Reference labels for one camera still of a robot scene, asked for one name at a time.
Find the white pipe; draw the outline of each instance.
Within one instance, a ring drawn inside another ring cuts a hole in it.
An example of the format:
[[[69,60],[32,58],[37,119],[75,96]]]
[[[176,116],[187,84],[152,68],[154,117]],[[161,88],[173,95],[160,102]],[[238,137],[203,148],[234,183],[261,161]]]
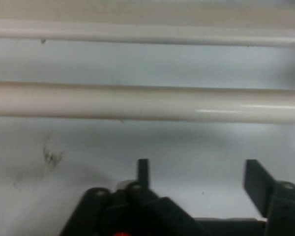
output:
[[[0,116],[295,123],[295,91],[0,83]]]
[[[121,0],[0,0],[0,37],[295,46],[295,7]]]

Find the wall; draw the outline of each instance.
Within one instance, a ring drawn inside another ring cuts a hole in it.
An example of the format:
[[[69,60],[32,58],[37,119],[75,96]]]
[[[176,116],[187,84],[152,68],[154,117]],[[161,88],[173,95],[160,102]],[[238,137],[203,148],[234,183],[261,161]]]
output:
[[[295,49],[0,39],[0,81],[295,89]],[[87,188],[133,179],[138,158],[195,217],[259,218],[244,160],[295,182],[295,125],[0,118],[0,236],[57,235]]]

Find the black plastic part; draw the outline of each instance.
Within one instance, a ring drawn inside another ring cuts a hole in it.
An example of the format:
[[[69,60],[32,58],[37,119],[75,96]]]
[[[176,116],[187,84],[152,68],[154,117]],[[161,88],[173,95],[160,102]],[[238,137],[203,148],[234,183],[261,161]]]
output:
[[[157,226],[159,235],[209,236],[210,234],[183,209],[169,198],[159,198],[140,183],[127,188],[131,204],[136,205],[147,216],[146,220]]]
[[[212,236],[264,236],[264,221],[254,219],[197,219]]]
[[[247,160],[244,188],[263,217],[267,216],[276,181],[257,160]]]
[[[138,160],[137,180],[143,188],[149,188],[148,159],[139,159]]]
[[[267,216],[267,236],[295,236],[295,185],[278,182]]]
[[[113,205],[123,205],[127,203],[126,192],[123,189],[118,189],[112,194]]]
[[[101,236],[112,236],[118,232],[136,235],[137,230],[136,225],[133,225],[133,217],[134,215],[128,204],[109,206],[103,212],[100,225],[96,231]]]
[[[93,236],[101,212],[110,199],[105,188],[92,188],[82,197],[60,236]]]

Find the screw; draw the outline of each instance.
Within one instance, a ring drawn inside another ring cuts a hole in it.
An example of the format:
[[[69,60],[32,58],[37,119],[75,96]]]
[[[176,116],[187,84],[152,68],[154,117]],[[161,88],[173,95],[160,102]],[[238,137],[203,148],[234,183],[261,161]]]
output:
[[[132,189],[134,189],[134,190],[138,190],[140,188],[141,188],[141,185],[138,185],[138,184],[135,184],[132,186]]]
[[[283,182],[282,186],[288,189],[294,189],[294,185],[292,183],[289,182]]]
[[[106,193],[104,192],[104,191],[102,191],[102,190],[99,190],[99,191],[97,191],[96,192],[96,196],[97,197],[102,197],[102,196],[104,196]]]

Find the white rod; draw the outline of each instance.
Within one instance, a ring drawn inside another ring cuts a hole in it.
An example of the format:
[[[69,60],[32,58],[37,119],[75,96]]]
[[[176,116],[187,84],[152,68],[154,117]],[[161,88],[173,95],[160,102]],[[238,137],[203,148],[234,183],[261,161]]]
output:
[[[295,91],[0,83],[0,116],[295,123]]]
[[[295,46],[295,8],[126,0],[0,0],[0,37]]]

